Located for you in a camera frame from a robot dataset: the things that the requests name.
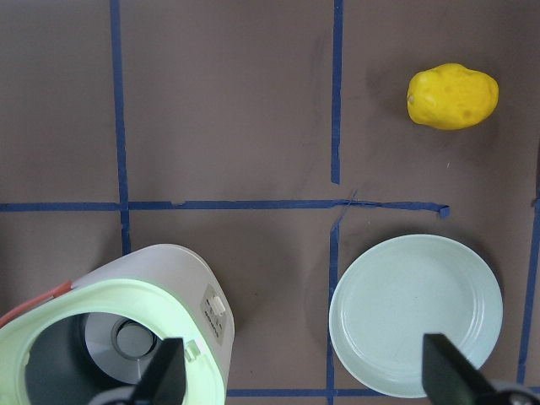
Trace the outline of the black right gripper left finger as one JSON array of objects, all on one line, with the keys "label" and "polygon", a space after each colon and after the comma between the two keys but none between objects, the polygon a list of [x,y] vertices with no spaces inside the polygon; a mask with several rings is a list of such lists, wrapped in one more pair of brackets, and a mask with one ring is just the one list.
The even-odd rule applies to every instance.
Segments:
[{"label": "black right gripper left finger", "polygon": [[186,361],[181,337],[166,338],[159,346],[141,380],[94,397],[95,404],[172,404],[186,397]]}]

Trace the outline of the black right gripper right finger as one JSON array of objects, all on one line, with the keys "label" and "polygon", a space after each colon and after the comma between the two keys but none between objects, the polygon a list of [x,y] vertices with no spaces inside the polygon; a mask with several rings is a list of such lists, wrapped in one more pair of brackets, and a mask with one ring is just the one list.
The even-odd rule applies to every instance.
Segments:
[{"label": "black right gripper right finger", "polygon": [[433,404],[538,404],[539,397],[510,383],[487,380],[441,333],[423,337],[422,387]]}]

